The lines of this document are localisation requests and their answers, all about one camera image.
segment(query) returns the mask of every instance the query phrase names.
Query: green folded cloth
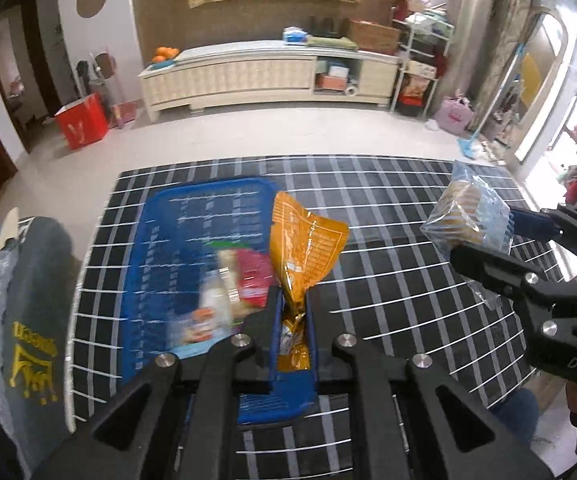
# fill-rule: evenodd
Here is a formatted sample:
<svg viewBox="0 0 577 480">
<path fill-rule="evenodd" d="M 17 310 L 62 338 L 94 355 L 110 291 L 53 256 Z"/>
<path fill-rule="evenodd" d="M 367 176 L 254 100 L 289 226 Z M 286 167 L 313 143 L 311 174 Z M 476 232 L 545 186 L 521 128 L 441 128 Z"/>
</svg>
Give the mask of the green folded cloth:
<svg viewBox="0 0 577 480">
<path fill-rule="evenodd" d="M 325 46 L 328 48 L 341 48 L 342 50 L 359 50 L 358 44 L 349 38 L 320 38 L 310 36 L 307 38 L 307 46 Z"/>
</svg>

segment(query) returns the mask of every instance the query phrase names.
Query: pink gift bag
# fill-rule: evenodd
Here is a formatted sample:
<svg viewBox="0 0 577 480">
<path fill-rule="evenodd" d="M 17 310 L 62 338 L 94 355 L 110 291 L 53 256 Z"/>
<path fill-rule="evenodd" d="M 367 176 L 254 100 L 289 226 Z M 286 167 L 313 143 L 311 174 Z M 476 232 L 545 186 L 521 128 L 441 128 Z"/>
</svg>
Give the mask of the pink gift bag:
<svg viewBox="0 0 577 480">
<path fill-rule="evenodd" d="M 433 119 L 442 130 L 461 135 L 473 118 L 473 110 L 464 98 L 444 99 Z"/>
</svg>

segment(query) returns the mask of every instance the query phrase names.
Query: checkered tablecloth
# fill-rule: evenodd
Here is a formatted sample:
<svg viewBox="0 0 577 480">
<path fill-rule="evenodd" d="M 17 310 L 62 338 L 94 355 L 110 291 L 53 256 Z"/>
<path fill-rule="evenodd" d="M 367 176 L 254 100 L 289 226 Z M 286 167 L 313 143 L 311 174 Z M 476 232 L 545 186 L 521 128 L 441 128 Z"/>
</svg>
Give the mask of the checkered tablecloth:
<svg viewBox="0 0 577 480">
<path fill-rule="evenodd" d="M 504 168 L 472 166 L 512 206 L 527 207 Z M 386 354 L 431 354 L 491 406 L 531 375 L 510 304 L 491 311 L 451 269 L 420 227 L 451 180 L 439 160 L 299 155 L 230 158 L 126 171 L 118 178 L 85 261 L 68 349 L 67 416 L 75 427 L 121 384 L 120 308 L 132 242 L 144 202 L 168 187 L 264 175 L 306 208 L 346 222 L 351 234 L 318 285 L 346 330 Z M 512 256 L 562 275 L 548 245 L 516 237 Z M 316 413 L 285 428 L 242 431 L 234 478 L 296 479 L 350 472 L 347 399 L 320 397 Z"/>
</svg>

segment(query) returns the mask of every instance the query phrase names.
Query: orange snack wrapper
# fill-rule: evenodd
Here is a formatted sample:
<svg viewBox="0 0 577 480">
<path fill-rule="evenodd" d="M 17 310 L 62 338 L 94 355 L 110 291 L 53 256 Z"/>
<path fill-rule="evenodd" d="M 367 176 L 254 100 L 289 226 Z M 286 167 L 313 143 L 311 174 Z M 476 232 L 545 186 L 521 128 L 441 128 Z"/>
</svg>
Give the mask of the orange snack wrapper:
<svg viewBox="0 0 577 480">
<path fill-rule="evenodd" d="M 278 192 L 270 228 L 270 261 L 284 290 L 280 371 L 308 370 L 305 294 L 330 272 L 349 237 L 343 222 L 311 213 L 285 192 Z"/>
</svg>

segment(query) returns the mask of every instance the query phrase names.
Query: storage rack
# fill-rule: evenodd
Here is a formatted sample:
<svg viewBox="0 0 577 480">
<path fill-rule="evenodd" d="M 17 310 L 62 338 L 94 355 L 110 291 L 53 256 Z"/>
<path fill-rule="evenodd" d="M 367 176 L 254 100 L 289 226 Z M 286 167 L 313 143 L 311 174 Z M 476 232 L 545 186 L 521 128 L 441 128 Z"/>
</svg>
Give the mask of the storage rack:
<svg viewBox="0 0 577 480">
<path fill-rule="evenodd" d="M 421 50 L 417 50 L 413 48 L 413 40 L 415 38 L 415 33 L 419 33 L 419 35 L 427 35 L 427 36 L 434 36 L 435 38 L 439 38 L 441 41 L 445 42 L 445 46 L 444 46 L 444 56 L 446 57 L 446 55 L 449 52 L 449 47 L 451 46 L 451 43 L 453 42 L 453 33 L 455 32 L 455 26 L 451 25 L 450 23 L 445 22 L 444 20 L 440 19 L 439 17 L 433 16 L 431 14 L 424 14 L 422 12 L 416 12 L 414 14 L 412 14 L 411 16 L 409 16 L 408 18 L 406 18 L 406 20 L 402 21 L 402 20 L 396 20 L 394 18 L 394 13 L 395 13 L 395 7 L 391 8 L 391 23 L 393 25 L 393 23 L 398 23 L 399 25 L 404 25 L 405 27 L 409 28 L 409 36 L 408 36 L 408 42 L 407 43 L 402 43 L 400 42 L 400 46 L 402 48 L 403 51 L 405 51 L 405 54 L 402 57 L 402 64 L 401 64 L 401 68 L 400 68 L 400 74 L 397 78 L 397 83 L 395 85 L 395 94 L 393 95 L 393 100 L 391 102 L 391 113 L 395 112 L 395 105 L 397 104 L 397 97 L 400 94 L 400 90 L 402 89 L 402 83 L 404 81 L 405 75 L 406 74 L 411 74 L 411 75 L 417 75 L 419 77 L 424 77 L 424 76 L 420 76 L 419 74 L 413 74 L 411 72 L 408 72 L 407 70 L 407 66 L 408 66 L 408 61 L 411 57 L 411 53 L 415 53 L 418 54 L 419 56 L 425 56 L 428 58 L 433 59 L 433 54 L 428 54 L 426 52 L 422 52 Z M 426 20 L 431 20 L 433 22 L 440 22 L 442 25 L 444 25 L 445 27 L 449 28 L 449 34 L 447 36 L 442 36 L 441 34 L 438 34 L 437 32 L 434 32 L 432 30 L 425 30 L 424 28 L 421 28 L 419 26 L 420 22 L 425 22 Z M 430 79 L 432 81 L 431 83 L 431 93 L 429 93 L 429 97 L 426 100 L 426 104 L 424 105 L 424 111 L 422 112 L 422 120 L 426 119 L 426 114 L 429 111 L 429 106 L 431 104 L 431 101 L 433 100 L 433 96 L 435 95 L 435 91 L 438 87 L 438 81 L 440 80 L 439 77 L 437 78 L 429 78 L 427 77 L 426 79 Z"/>
</svg>

